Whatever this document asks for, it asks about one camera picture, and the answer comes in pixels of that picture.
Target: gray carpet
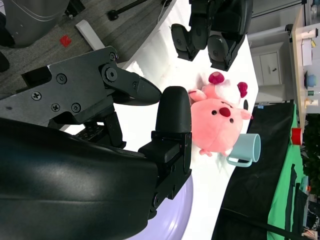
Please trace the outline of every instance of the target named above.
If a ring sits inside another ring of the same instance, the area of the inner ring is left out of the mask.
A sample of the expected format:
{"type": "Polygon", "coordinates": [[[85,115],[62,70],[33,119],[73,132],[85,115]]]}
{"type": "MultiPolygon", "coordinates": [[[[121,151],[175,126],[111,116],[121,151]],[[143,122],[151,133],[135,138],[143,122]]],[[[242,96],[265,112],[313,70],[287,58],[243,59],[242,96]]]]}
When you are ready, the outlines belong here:
{"type": "Polygon", "coordinates": [[[10,69],[0,73],[0,94],[14,93],[24,88],[21,74],[91,51],[75,25],[87,20],[105,46],[113,46],[119,61],[128,61],[157,24],[161,0],[148,0],[109,21],[106,12],[119,9],[134,0],[82,0],[85,10],[74,19],[63,16],[61,22],[32,46],[5,49],[1,52],[10,62],[10,69]],[[60,38],[68,35],[72,43],[64,47],[60,38]]]}

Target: red cup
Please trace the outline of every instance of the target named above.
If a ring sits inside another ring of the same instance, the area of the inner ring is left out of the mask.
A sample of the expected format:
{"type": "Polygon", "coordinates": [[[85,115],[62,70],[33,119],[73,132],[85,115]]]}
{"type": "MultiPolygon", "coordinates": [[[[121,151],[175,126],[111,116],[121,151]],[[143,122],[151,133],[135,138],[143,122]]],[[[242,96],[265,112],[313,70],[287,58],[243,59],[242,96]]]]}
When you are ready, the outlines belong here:
{"type": "Polygon", "coordinates": [[[302,145],[302,130],[299,127],[292,128],[291,140],[293,145],[302,145]]]}

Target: blue bowl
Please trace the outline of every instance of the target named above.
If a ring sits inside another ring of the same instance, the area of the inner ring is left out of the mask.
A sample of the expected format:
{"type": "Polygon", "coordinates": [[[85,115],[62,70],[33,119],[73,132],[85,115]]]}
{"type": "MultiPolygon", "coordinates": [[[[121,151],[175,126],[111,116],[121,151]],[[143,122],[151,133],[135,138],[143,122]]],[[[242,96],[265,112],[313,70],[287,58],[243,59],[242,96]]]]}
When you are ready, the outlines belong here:
{"type": "Polygon", "coordinates": [[[317,85],[317,77],[315,75],[308,75],[306,77],[306,85],[310,88],[313,88],[317,85]]]}

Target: screw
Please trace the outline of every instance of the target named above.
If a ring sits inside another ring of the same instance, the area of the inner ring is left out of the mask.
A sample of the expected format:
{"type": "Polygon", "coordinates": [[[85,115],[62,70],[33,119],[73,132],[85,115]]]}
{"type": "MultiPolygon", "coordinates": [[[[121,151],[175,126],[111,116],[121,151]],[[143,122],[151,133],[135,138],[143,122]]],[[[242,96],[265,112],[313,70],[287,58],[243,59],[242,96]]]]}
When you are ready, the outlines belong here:
{"type": "Polygon", "coordinates": [[[157,208],[159,206],[159,198],[158,198],[158,193],[154,196],[153,198],[153,206],[157,208]]]}
{"type": "Polygon", "coordinates": [[[105,77],[106,79],[108,79],[109,82],[114,82],[115,80],[117,80],[118,77],[117,71],[114,68],[109,67],[105,71],[105,77]]]}
{"type": "Polygon", "coordinates": [[[60,105],[58,103],[54,103],[51,105],[51,110],[54,112],[58,112],[60,110],[60,105]]]}
{"type": "Polygon", "coordinates": [[[31,97],[33,100],[35,101],[39,101],[41,99],[41,93],[38,92],[38,91],[34,91],[32,94],[31,94],[31,97]]]}
{"type": "Polygon", "coordinates": [[[56,81],[60,84],[65,84],[67,82],[67,77],[66,75],[62,74],[62,73],[59,73],[57,76],[56,76],[56,81]]]}
{"type": "Polygon", "coordinates": [[[109,55],[109,58],[110,58],[112,61],[116,60],[116,55],[115,55],[115,53],[114,53],[114,52],[111,52],[110,55],[109,55]]]}
{"type": "Polygon", "coordinates": [[[81,110],[81,106],[79,103],[74,103],[72,104],[71,109],[72,109],[72,112],[78,113],[81,110]]]}

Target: mug handle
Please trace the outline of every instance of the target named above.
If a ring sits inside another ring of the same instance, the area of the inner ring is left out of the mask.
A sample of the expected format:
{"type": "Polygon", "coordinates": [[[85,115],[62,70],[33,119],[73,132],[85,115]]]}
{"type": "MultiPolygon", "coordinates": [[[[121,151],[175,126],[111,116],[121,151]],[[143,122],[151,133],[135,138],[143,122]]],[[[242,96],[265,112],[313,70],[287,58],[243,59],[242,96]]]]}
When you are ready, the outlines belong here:
{"type": "Polygon", "coordinates": [[[237,161],[229,160],[229,156],[226,157],[226,161],[228,162],[228,164],[231,164],[237,167],[242,167],[242,168],[248,168],[252,164],[252,159],[250,159],[248,162],[237,162],[237,161]]]}

